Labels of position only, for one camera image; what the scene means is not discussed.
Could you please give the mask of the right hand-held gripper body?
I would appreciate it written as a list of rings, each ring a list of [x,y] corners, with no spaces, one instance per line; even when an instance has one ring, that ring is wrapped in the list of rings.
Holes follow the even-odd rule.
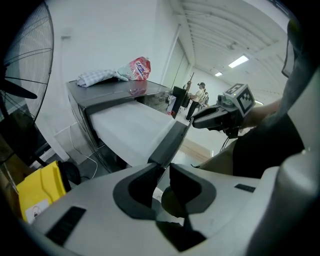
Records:
[[[255,105],[255,99],[248,84],[236,83],[219,94],[217,105],[224,114],[221,128],[228,138],[237,138],[245,117]]]

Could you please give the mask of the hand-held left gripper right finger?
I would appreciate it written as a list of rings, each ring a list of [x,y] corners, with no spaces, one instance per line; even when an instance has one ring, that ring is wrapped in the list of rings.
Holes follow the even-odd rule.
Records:
[[[161,204],[169,214],[188,219],[193,230],[209,238],[245,206],[259,182],[172,163]]]

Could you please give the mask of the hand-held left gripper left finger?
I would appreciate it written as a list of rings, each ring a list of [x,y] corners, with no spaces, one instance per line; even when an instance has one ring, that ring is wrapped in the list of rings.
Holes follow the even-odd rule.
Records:
[[[33,222],[42,234],[71,207],[85,209],[63,247],[82,256],[173,256],[174,246],[154,220],[133,219],[114,202],[116,184],[139,166],[85,181],[51,204]]]

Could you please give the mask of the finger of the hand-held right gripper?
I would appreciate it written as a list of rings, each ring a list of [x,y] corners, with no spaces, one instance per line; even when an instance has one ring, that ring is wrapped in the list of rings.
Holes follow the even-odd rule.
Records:
[[[192,126],[197,129],[220,129],[226,113],[217,111],[212,113],[199,112],[193,117]]]
[[[204,117],[204,116],[208,116],[208,115],[211,115],[213,113],[216,113],[218,112],[220,109],[220,106],[218,105],[211,105],[211,106],[208,106],[208,107],[205,107],[203,108],[202,110],[198,111],[197,112],[197,117]]]

